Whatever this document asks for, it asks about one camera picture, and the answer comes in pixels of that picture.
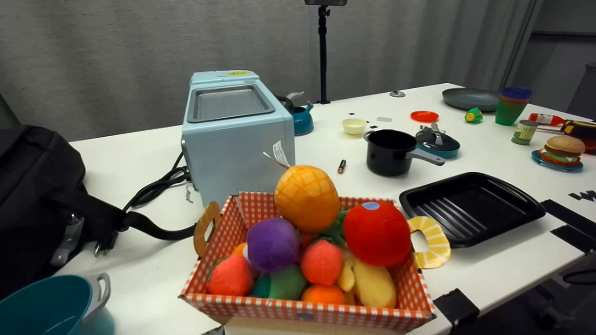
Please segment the orange plush pineapple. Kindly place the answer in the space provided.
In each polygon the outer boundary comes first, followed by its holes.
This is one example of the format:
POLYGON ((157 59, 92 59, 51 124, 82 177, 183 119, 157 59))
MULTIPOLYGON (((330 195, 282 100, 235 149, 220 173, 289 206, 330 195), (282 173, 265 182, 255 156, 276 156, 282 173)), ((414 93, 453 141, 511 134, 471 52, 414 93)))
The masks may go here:
POLYGON ((328 229, 341 210, 334 180, 315 165, 289 167, 278 180, 274 203, 304 232, 328 229))

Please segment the small green toy can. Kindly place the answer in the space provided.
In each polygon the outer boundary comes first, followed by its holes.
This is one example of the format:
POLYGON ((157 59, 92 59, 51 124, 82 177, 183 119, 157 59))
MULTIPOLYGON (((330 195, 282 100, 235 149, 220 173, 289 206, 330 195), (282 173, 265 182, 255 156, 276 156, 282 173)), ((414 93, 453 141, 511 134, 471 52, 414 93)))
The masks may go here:
POLYGON ((518 143, 518 145, 529 145, 533 136, 535 136, 535 132, 537 132, 537 128, 539 128, 539 124, 535 121, 522 119, 516 124, 512 141, 518 143))

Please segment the green yellow toy fruit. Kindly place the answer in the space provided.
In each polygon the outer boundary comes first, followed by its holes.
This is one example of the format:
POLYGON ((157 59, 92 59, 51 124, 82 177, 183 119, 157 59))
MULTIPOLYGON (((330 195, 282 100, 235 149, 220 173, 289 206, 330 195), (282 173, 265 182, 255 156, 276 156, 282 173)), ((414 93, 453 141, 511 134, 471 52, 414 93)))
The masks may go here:
POLYGON ((470 108, 464 115, 464 121, 470 124, 479 124, 485 119, 485 113, 481 108, 470 108))

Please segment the small teal pot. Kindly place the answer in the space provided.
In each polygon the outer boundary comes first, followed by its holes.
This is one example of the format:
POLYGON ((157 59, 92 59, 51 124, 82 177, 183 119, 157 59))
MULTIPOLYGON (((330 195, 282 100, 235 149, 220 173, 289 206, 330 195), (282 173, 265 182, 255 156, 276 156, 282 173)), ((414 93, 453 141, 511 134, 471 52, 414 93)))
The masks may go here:
POLYGON ((293 93, 282 95, 280 102, 293 115, 296 136, 306 136, 313 130, 313 117, 311 117, 313 104, 306 98, 304 91, 293 91, 293 93))

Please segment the teal frying pan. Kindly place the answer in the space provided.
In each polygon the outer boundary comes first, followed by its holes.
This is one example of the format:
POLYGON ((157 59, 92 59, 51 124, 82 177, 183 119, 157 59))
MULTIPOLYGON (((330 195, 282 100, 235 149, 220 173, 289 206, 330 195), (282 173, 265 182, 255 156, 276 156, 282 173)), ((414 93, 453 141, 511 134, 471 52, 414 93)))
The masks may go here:
POLYGON ((425 134, 417 136, 417 145, 436 156, 453 160, 458 156, 460 143, 449 136, 425 134))

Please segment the dark grey plate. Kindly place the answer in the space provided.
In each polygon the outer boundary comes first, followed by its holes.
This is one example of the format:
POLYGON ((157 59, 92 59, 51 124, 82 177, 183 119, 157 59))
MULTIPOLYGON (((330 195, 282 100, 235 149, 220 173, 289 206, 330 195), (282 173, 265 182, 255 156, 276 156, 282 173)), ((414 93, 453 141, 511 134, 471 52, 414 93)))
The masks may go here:
POLYGON ((485 89, 451 87, 442 93, 444 102, 457 110, 479 108, 485 113, 494 113, 499 96, 485 89))

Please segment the black backpack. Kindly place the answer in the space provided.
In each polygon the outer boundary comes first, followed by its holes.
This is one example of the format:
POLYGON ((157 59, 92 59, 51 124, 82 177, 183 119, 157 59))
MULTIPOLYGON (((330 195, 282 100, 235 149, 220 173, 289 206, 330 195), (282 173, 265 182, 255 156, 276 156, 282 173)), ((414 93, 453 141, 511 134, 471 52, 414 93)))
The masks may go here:
POLYGON ((183 240, 194 225, 166 230, 136 206, 188 178, 173 165, 123 206, 88 193, 86 163, 58 132, 23 124, 0 95, 0 297, 62 270, 93 242, 95 255, 114 247, 134 227, 159 240, 183 240))

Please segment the small cream bowl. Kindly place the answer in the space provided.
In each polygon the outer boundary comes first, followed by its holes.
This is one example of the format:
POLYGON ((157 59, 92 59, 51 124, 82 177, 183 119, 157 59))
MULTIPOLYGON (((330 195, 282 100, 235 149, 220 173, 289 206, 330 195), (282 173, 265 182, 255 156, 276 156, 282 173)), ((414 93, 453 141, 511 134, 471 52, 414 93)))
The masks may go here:
POLYGON ((349 117, 343 121, 343 132, 349 136, 363 136, 367 130, 367 121, 360 117, 349 117))

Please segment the purple plush fruit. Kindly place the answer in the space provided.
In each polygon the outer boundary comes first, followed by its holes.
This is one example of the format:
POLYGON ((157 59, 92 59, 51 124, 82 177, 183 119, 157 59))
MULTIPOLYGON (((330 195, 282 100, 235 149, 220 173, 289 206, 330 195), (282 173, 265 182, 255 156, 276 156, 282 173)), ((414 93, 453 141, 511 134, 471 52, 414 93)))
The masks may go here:
POLYGON ((300 258, 298 234, 283 217, 255 223, 246 242, 250 264, 261 271, 278 271, 300 258))

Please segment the large teal pot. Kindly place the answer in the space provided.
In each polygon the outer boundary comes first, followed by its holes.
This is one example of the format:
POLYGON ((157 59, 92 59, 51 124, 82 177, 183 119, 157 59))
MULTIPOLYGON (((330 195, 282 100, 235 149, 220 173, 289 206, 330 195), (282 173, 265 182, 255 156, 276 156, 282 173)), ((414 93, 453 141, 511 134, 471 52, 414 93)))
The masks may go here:
POLYGON ((116 335, 108 273, 54 275, 0 301, 0 335, 116 335))

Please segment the red checkered fruit basket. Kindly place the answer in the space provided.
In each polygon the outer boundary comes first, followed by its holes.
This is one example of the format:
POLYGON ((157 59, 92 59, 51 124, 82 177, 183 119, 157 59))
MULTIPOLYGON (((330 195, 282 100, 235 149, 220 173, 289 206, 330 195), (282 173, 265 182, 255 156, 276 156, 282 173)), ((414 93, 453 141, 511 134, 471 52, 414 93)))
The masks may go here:
POLYGON ((200 260, 196 262, 181 297, 220 324, 239 316, 347 327, 380 327, 408 333, 434 318, 432 297, 414 258, 406 258, 403 264, 390 270, 397 288, 395 309, 209 294, 207 281, 211 270, 246 240, 246 232, 254 223, 276 214, 278 210, 272 193, 241 191, 239 195, 231 195, 220 210, 211 240, 205 240, 203 236, 196 238, 200 260))

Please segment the light blue toaster oven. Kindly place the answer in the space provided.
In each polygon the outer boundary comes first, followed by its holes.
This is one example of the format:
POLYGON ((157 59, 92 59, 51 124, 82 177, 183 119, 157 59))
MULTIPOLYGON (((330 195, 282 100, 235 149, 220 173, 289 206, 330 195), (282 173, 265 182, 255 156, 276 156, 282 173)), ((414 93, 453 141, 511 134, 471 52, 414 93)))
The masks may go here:
POLYGON ((295 163, 295 121, 252 70, 190 76, 181 134, 190 180, 203 203, 272 191, 295 163))

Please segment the orange round lid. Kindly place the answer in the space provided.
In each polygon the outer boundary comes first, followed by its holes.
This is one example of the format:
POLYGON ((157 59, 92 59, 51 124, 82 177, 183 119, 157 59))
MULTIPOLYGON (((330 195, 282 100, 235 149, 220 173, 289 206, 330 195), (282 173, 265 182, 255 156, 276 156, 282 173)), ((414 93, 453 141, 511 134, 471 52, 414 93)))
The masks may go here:
POLYGON ((436 123, 436 121, 440 121, 440 115, 431 110, 416 110, 410 113, 410 119, 414 119, 417 123, 436 123))

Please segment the red and white tube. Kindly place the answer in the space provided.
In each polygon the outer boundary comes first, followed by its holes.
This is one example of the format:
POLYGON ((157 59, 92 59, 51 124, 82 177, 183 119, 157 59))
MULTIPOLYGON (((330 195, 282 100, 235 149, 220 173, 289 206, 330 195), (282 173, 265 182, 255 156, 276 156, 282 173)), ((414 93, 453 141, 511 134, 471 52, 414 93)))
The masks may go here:
POLYGON ((553 113, 529 113, 527 119, 542 126, 559 126, 559 128, 566 123, 566 119, 553 113))

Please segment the red plush tomato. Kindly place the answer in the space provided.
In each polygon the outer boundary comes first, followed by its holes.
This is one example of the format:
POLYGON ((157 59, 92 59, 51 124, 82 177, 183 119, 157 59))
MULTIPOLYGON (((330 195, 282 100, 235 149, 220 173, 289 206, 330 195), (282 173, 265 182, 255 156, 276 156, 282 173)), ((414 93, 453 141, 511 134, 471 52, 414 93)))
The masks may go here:
POLYGON ((391 201, 367 201, 350 208, 343 236, 352 255, 371 266, 401 264, 412 251, 408 221, 391 201))

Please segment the green plastic cup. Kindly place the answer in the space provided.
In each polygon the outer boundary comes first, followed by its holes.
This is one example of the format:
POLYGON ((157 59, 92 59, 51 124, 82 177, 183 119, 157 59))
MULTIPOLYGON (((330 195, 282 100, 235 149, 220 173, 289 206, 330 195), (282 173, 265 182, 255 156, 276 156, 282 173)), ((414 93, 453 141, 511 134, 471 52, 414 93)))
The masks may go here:
POLYGON ((503 87, 496 106, 496 123, 511 126, 525 110, 533 91, 527 87, 503 87))

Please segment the black grill tray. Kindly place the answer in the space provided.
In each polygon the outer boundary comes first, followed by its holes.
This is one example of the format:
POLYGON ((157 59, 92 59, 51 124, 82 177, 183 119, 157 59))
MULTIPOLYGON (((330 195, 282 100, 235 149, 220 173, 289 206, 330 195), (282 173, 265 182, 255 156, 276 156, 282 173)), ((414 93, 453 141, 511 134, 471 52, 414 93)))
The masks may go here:
POLYGON ((434 217, 453 247, 481 244, 546 214, 518 186, 479 171, 406 190, 399 201, 410 217, 434 217))

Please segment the teal plate under burger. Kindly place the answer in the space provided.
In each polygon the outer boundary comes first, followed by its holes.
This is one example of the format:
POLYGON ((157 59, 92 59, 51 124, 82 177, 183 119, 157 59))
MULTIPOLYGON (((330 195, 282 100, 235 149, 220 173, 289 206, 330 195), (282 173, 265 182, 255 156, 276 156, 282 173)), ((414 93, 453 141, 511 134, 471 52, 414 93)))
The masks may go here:
POLYGON ((550 169, 557 169, 557 171, 566 171, 566 173, 583 171, 583 163, 581 162, 578 165, 557 165, 557 163, 552 163, 548 160, 542 160, 539 150, 531 152, 531 160, 537 162, 539 165, 544 165, 544 167, 550 167, 550 169))

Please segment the toy hamburger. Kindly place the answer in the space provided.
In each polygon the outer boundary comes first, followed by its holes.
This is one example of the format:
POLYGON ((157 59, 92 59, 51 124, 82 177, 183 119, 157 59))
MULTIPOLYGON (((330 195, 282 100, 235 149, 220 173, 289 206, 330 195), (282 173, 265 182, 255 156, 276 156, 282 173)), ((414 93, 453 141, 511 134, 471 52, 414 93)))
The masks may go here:
POLYGON ((539 150, 539 156, 555 165, 574 167, 581 162, 585 143, 572 136, 553 136, 539 150))

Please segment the yellow pineapple slice toy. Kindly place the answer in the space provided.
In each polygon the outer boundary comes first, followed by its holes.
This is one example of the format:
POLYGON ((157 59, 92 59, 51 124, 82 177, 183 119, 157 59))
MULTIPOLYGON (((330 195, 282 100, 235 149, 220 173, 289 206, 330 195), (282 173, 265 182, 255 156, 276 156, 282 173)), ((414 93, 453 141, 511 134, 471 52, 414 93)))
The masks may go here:
POLYGON ((434 270, 451 258, 451 242, 442 225, 431 216, 414 216, 408 219, 410 230, 419 232, 425 242, 425 251, 416 251, 416 262, 421 270, 434 270))

